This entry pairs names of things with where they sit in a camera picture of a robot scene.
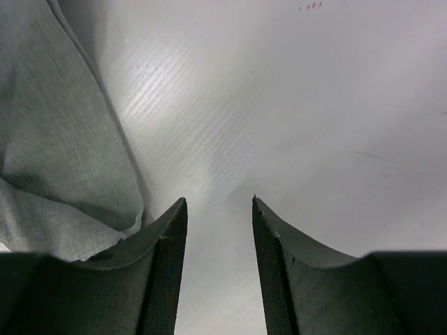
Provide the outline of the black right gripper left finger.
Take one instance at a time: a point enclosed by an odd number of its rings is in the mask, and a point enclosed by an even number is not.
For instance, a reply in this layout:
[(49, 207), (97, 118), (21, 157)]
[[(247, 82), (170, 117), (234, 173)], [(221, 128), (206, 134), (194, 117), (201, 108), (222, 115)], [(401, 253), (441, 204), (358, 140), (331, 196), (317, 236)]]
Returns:
[(2, 334), (172, 334), (188, 223), (178, 199), (153, 223), (85, 261), (1, 255)]

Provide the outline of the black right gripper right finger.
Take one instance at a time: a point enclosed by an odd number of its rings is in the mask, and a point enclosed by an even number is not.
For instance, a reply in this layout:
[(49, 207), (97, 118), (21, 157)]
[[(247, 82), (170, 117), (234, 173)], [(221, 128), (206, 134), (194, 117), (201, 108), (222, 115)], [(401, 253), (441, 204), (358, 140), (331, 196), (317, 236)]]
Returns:
[(446, 252), (336, 251), (260, 198), (252, 226), (269, 334), (445, 334)]

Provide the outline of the grey cloth napkin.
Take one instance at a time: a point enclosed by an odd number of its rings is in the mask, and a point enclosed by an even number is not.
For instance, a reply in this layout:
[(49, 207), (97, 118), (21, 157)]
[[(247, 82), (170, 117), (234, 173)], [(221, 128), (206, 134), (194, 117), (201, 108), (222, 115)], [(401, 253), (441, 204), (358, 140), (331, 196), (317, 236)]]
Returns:
[(1, 2), (1, 245), (86, 260), (142, 227), (101, 88), (48, 1)]

